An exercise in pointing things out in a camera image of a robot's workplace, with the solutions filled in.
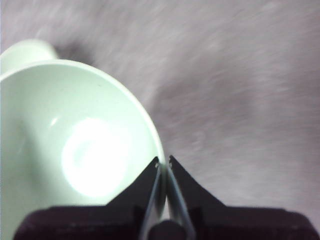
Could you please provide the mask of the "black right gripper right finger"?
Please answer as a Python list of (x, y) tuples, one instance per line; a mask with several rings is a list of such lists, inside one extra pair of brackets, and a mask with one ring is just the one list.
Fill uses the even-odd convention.
[(198, 240), (315, 240), (317, 231), (299, 212), (228, 206), (170, 156), (174, 179)]

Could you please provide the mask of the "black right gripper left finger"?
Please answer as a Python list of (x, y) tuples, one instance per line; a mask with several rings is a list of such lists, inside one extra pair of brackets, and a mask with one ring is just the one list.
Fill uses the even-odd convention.
[(16, 240), (146, 240), (159, 221), (161, 165), (155, 157), (106, 205), (54, 206), (29, 213)]

